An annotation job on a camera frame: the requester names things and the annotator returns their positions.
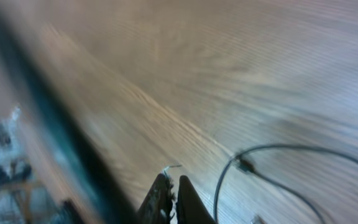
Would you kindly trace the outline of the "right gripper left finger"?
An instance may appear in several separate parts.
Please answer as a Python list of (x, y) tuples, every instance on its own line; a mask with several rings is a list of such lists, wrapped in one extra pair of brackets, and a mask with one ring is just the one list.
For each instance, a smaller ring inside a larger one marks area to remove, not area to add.
[(144, 201), (137, 211), (139, 223), (170, 224), (173, 207), (172, 180), (165, 174), (158, 174)]

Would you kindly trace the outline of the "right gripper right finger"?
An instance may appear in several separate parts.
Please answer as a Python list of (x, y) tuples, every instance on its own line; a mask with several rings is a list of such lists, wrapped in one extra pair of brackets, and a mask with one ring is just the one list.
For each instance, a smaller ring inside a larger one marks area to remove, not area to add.
[(176, 202), (178, 224), (215, 224), (190, 179), (181, 175)]

